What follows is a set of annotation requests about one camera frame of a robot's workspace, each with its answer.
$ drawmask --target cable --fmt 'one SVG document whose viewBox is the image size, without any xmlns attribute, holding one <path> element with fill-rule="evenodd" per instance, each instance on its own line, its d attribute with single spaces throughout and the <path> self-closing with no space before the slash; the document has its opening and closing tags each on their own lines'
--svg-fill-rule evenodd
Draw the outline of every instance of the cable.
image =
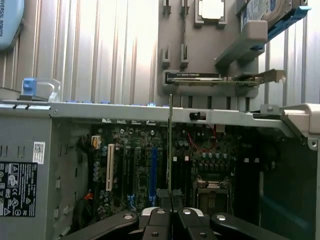
<svg viewBox="0 0 320 240">
<path fill-rule="evenodd" d="M 190 136 L 190 133 L 188 132 L 189 143 L 190 143 L 191 146 L 193 146 L 197 151 L 209 152 L 210 150 L 212 150 L 212 149 L 215 148 L 215 145 L 216 145 L 216 131 L 215 131 L 215 129 L 214 129 L 212 126 L 210 126 L 209 124 L 207 124 L 207 126 L 212 129 L 213 139 L 214 139 L 214 141 L 213 141 L 213 146 L 212 146 L 212 148 L 210 148 L 210 149 L 206 149 L 206 148 L 199 149 L 199 148 L 197 147 L 197 145 L 195 145 L 194 142 L 192 141 L 191 136 Z"/>
</svg>

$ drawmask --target metal screw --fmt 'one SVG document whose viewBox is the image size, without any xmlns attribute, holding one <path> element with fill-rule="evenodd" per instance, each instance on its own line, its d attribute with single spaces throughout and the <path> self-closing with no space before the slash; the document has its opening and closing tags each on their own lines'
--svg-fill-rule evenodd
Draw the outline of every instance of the metal screw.
<svg viewBox="0 0 320 240">
<path fill-rule="evenodd" d="M 225 221 L 226 220 L 226 217 L 223 216 L 223 215 L 217 215 L 216 216 L 216 219 L 220 220 L 220 221 Z"/>
<path fill-rule="evenodd" d="M 125 220 L 130 220 L 130 219 L 133 219 L 134 217 L 130 214 L 127 214 L 127 215 L 124 215 L 123 217 Z"/>
<path fill-rule="evenodd" d="M 205 239 L 207 237 L 207 234 L 205 232 L 200 232 L 200 237 Z"/>
<path fill-rule="evenodd" d="M 166 213 L 163 209 L 159 209 L 158 211 L 156 211 L 157 214 L 164 214 Z"/>
<path fill-rule="evenodd" d="M 184 214 L 189 215 L 191 214 L 191 211 L 189 209 L 183 209 L 182 211 Z"/>
</svg>

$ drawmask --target white pci slot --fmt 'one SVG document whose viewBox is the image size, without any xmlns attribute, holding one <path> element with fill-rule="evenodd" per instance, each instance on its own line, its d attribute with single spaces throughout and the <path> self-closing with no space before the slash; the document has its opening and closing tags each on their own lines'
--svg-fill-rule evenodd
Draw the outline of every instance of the white pci slot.
<svg viewBox="0 0 320 240">
<path fill-rule="evenodd" d="M 106 162 L 106 179 L 105 190 L 111 191 L 114 181 L 114 159 L 115 159 L 115 145 L 108 144 L 108 155 Z"/>
</svg>

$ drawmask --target circuit board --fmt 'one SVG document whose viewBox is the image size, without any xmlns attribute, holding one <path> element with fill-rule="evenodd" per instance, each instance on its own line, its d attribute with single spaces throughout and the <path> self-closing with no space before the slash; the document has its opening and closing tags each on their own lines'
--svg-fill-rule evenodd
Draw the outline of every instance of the circuit board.
<svg viewBox="0 0 320 240">
<path fill-rule="evenodd" d="M 186 207 L 200 208 L 205 203 L 211 210 L 228 210 L 229 188 L 214 196 L 209 188 L 226 178 L 231 184 L 237 139 L 234 128 L 218 128 L 204 124 L 176 124 L 172 128 L 171 188 L 182 191 Z M 157 205 L 157 189 L 168 188 L 168 128 L 95 125 L 91 144 L 95 149 L 94 208 L 99 219 L 125 210 L 140 214 Z M 208 194 L 198 190 L 199 181 L 208 183 Z"/>
</svg>

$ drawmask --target barcode sticker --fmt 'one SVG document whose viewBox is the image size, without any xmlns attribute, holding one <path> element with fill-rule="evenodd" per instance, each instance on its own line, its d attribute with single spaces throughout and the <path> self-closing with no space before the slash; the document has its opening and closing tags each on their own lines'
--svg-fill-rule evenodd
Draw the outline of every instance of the barcode sticker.
<svg viewBox="0 0 320 240">
<path fill-rule="evenodd" d="M 33 145 L 33 163 L 44 164 L 45 161 L 45 147 L 44 141 L 35 141 Z"/>
</svg>

